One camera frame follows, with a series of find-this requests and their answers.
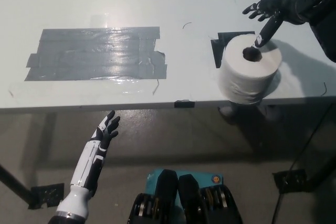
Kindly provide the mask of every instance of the toilet paper roll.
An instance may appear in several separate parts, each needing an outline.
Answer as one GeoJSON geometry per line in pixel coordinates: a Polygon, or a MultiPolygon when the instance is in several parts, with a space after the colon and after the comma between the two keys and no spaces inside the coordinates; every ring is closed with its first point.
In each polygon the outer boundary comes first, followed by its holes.
{"type": "Polygon", "coordinates": [[[256,35],[252,34],[237,36],[223,52],[218,86],[232,102],[260,102],[281,64],[281,52],[271,41],[260,49],[259,61],[246,60],[243,50],[250,47],[255,39],[256,35]]]}

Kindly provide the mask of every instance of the white table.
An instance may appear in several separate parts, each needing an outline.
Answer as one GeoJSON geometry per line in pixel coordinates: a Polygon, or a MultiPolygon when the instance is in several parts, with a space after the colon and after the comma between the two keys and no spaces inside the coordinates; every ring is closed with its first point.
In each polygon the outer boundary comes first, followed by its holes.
{"type": "MultiPolygon", "coordinates": [[[[242,10],[259,0],[0,0],[0,111],[173,108],[177,100],[222,106],[210,40],[226,31],[259,32],[264,23],[242,10]],[[159,26],[155,50],[164,52],[167,79],[24,82],[26,63],[46,28],[159,26]]],[[[336,64],[308,25],[283,24],[274,36],[283,54],[279,76],[264,104],[334,100],[336,64]]]]}

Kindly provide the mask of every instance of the robotic arm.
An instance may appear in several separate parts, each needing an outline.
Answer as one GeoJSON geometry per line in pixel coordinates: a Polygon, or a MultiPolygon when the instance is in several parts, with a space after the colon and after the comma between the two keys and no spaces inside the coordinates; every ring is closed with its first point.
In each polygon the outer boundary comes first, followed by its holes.
{"type": "Polygon", "coordinates": [[[120,117],[111,111],[86,143],[71,180],[70,193],[59,204],[48,224],[84,224],[88,201],[95,195],[98,178],[112,138],[118,135],[120,117]]]}
{"type": "Polygon", "coordinates": [[[250,19],[259,16],[261,22],[269,18],[253,47],[264,46],[284,21],[294,25],[308,22],[327,57],[336,62],[336,0],[260,0],[248,6],[243,14],[250,12],[250,19]]]}

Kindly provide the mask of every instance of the black cable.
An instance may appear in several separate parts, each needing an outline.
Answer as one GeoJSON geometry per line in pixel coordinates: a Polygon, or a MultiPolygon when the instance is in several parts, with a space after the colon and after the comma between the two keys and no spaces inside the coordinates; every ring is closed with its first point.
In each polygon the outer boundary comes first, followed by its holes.
{"type": "MultiPolygon", "coordinates": [[[[310,137],[308,138],[308,140],[306,141],[305,145],[303,146],[301,152],[296,156],[296,158],[294,159],[292,165],[290,166],[288,172],[287,172],[287,175],[285,177],[285,181],[284,181],[284,185],[282,186],[282,190],[284,190],[286,184],[287,184],[287,180],[289,178],[289,174],[290,172],[293,170],[293,167],[294,165],[296,164],[296,162],[301,158],[302,154],[305,152],[305,150],[307,149],[308,145],[310,144],[311,140],[313,139],[315,133],[317,132],[317,130],[319,129],[319,127],[321,126],[322,122],[324,121],[324,118],[327,116],[327,114],[329,113],[331,107],[333,106],[333,104],[331,103],[328,108],[326,109],[325,113],[323,114],[323,116],[321,117],[319,123],[316,125],[314,131],[311,133],[310,137]]],[[[282,199],[284,197],[284,194],[282,193],[279,193],[279,197],[278,197],[278,200],[277,200],[277,204],[275,206],[275,209],[274,209],[274,213],[273,213],[273,217],[272,217],[272,223],[271,224],[275,224],[276,221],[277,221],[277,217],[278,217],[278,212],[280,210],[280,207],[281,207],[281,202],[282,202],[282,199]]]]}

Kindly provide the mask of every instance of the concrete floor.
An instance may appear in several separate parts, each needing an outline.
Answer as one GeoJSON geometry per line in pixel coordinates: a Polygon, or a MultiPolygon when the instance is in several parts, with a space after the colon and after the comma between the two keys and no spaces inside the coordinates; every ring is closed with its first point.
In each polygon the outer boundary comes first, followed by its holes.
{"type": "MultiPolygon", "coordinates": [[[[110,145],[90,201],[87,223],[126,223],[147,174],[157,167],[222,173],[244,223],[270,224],[278,192],[272,173],[287,170],[327,104],[282,108],[282,123],[269,124],[253,108],[238,125],[214,109],[117,111],[119,136],[110,145]]],[[[0,163],[26,186],[66,184],[86,140],[106,112],[0,116],[0,163]]],[[[336,108],[298,162],[313,174],[336,150],[336,108]]],[[[284,197],[281,223],[336,223],[336,179],[316,192],[284,197]]],[[[0,223],[46,224],[56,208],[27,210],[0,184],[0,223]]]]}

